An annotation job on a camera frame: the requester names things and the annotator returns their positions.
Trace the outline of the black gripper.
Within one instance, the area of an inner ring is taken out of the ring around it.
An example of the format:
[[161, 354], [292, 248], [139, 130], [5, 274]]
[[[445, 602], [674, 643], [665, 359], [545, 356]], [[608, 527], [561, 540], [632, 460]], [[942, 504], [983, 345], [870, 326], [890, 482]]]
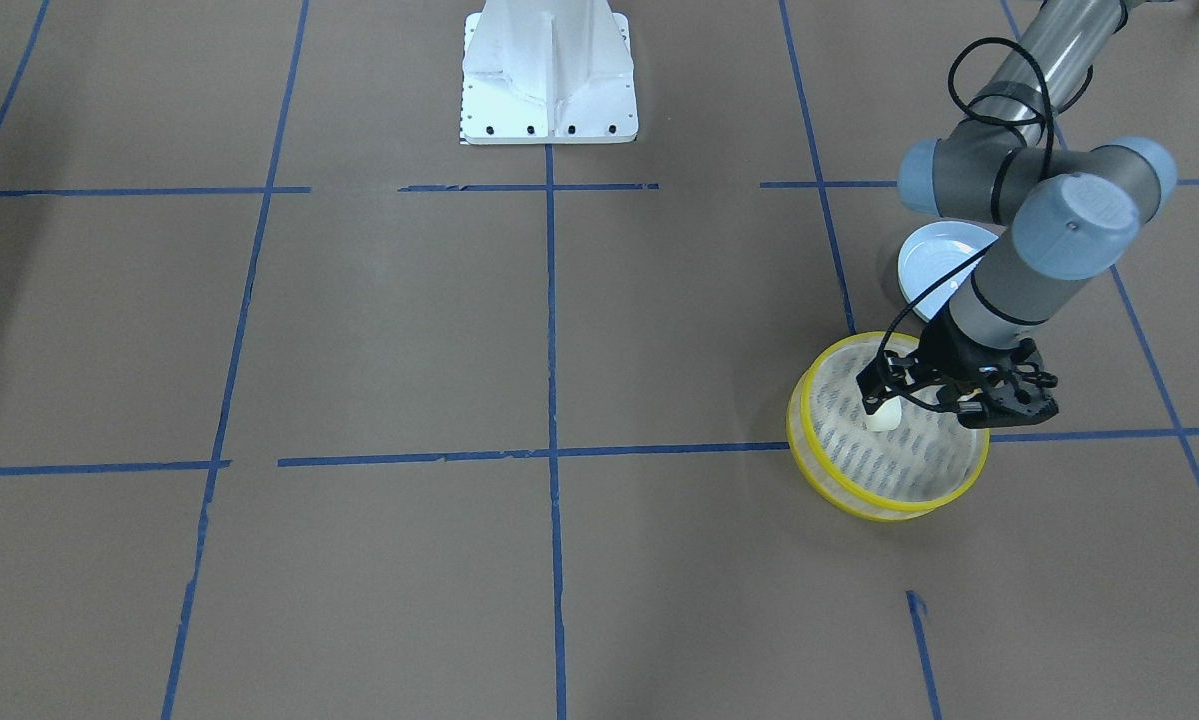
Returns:
[[924, 325], [905, 356], [884, 350], [856, 375], [864, 415], [892, 398], [918, 401], [936, 387], [938, 401], [1010, 400], [1010, 315], [995, 305], [945, 305]]

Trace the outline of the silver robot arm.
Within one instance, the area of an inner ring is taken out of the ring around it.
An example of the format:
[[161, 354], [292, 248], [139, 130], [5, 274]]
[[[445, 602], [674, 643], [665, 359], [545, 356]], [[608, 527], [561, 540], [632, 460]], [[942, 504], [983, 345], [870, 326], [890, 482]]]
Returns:
[[963, 426], [1041, 424], [1058, 415], [1058, 379], [1034, 333], [1123, 256], [1165, 206], [1177, 165], [1159, 143], [1116, 138], [1058, 146], [1056, 120], [1091, 81], [1093, 60], [1129, 22], [1131, 1], [1047, 1], [974, 99], [947, 90], [963, 119], [900, 161], [906, 208], [1004, 232], [933, 314], [905, 356], [876, 347], [858, 373], [864, 413], [904, 398]]

